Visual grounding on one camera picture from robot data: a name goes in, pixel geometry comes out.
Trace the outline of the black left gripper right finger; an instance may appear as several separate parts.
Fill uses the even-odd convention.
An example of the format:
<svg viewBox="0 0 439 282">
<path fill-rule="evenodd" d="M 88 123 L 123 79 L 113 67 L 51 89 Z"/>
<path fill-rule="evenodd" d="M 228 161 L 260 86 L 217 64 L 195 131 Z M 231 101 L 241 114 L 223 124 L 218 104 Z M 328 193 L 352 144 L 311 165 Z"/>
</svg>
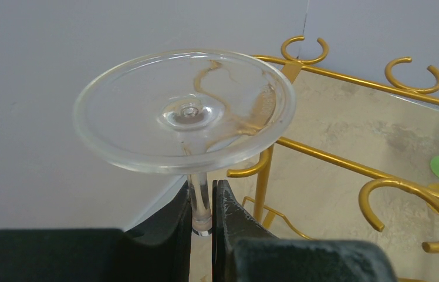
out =
<svg viewBox="0 0 439 282">
<path fill-rule="evenodd" d="M 357 240 L 280 239 L 212 183 L 213 281 L 397 281 L 384 251 Z"/>
</svg>

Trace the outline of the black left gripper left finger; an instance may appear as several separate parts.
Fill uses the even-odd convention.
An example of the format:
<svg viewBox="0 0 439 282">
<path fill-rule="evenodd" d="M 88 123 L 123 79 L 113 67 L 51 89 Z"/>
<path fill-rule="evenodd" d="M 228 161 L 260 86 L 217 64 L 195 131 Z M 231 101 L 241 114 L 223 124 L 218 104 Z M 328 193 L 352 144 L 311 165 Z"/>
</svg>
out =
<svg viewBox="0 0 439 282">
<path fill-rule="evenodd" d="M 129 230 L 0 230 L 0 281 L 187 281 L 191 203 L 174 198 Z"/>
</svg>

